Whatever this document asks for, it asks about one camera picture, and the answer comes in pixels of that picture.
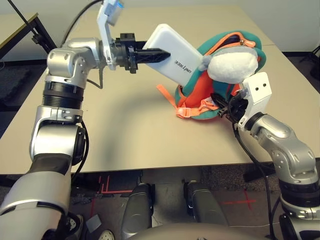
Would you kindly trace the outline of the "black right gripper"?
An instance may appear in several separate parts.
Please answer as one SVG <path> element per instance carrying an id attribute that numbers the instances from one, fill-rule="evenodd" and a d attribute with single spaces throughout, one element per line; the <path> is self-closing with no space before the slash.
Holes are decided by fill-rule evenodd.
<path id="1" fill-rule="evenodd" d="M 227 102 L 220 94 L 216 92 L 212 93 L 211 99 L 213 103 L 221 108 L 217 112 L 217 116 L 223 117 L 226 115 L 226 118 L 232 123 L 238 123 L 245 114 L 248 106 L 248 100 L 245 99 L 246 95 L 247 92 L 245 90 L 238 90 Z"/>

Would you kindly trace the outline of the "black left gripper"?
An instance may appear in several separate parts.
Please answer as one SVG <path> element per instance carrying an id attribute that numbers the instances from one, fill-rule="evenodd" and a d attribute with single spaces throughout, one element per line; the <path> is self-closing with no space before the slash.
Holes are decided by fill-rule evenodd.
<path id="1" fill-rule="evenodd" d="M 121 33 L 112 44 L 117 66 L 123 67 L 131 74 L 138 70 L 138 64 L 159 63 L 171 56 L 160 48 L 143 49 L 146 41 L 136 41 L 134 33 Z"/>

